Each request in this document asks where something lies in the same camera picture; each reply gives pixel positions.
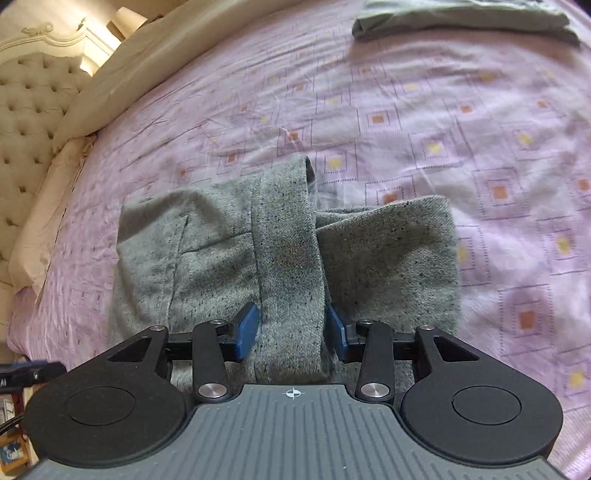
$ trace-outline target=picture frame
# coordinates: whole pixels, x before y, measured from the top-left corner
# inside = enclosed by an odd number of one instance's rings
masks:
[[[0,437],[0,468],[8,473],[29,462],[27,444],[21,435]]]
[[[4,423],[15,416],[15,406],[12,395],[0,395],[0,423]]]

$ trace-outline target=bed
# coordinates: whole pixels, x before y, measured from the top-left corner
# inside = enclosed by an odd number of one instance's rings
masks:
[[[555,393],[565,418],[550,460],[586,480],[591,21],[565,0],[555,4],[580,48],[451,30],[356,43],[359,2],[335,0],[235,31],[99,131],[43,295],[16,296],[11,348],[68,368],[106,348],[123,203],[272,168],[300,152],[315,167],[322,208],[449,199],[458,336]]]
[[[9,262],[38,192],[47,189],[54,170],[64,168],[63,154],[53,161],[53,134],[90,75],[117,46],[85,18],[68,36],[55,35],[53,28],[44,22],[0,41],[0,356],[7,362],[14,357],[6,346],[12,291],[19,289]],[[79,169],[80,158],[69,163]]]

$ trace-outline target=sage green towel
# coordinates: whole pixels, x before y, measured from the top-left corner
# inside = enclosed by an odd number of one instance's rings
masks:
[[[366,0],[353,24],[359,40],[427,28],[477,28],[549,35],[579,45],[566,14],[535,0]]]
[[[324,344],[326,306],[410,332],[459,318],[455,231],[447,201],[424,197],[376,209],[317,212],[307,159],[224,184],[174,190],[125,205],[109,341],[151,325],[188,332],[231,319],[248,301],[262,322],[235,384],[355,379]],[[399,388],[411,373],[401,368]],[[173,383],[190,386],[188,365]]]

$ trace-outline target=metal pivot screw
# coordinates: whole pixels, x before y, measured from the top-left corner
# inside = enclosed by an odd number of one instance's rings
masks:
[[[361,393],[370,398],[382,398],[390,393],[390,389],[383,383],[366,383],[361,387]]]
[[[219,383],[206,383],[199,387],[197,393],[205,398],[220,398],[228,393],[228,389]]]

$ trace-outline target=black circular pad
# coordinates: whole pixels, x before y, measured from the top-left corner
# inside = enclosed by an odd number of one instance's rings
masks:
[[[438,361],[404,395],[400,413],[425,446],[471,465],[547,456],[562,426],[552,392],[503,363]]]
[[[464,388],[454,395],[452,404],[458,415],[481,425],[507,423],[521,411],[513,393],[488,386]]]
[[[95,468],[156,451],[186,414],[182,393],[153,367],[97,357],[36,392],[24,427],[40,457]]]
[[[135,407],[135,398],[127,390],[91,387],[75,393],[68,401],[70,418],[93,427],[110,425],[127,417]]]

